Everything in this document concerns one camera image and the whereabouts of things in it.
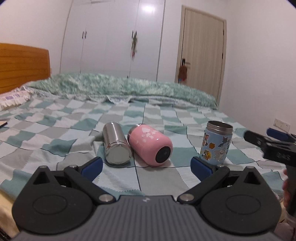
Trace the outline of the person's right hand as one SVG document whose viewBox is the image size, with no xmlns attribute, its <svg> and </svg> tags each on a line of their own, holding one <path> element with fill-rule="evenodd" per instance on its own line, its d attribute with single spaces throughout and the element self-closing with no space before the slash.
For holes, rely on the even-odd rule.
<svg viewBox="0 0 296 241">
<path fill-rule="evenodd" d="M 289 184 L 289 179 L 286 178 L 286 180 L 283 183 L 282 189 L 283 189 L 283 205 L 285 208 L 288 207 L 290 203 L 290 192 L 288 191 L 288 184 Z"/>
</svg>

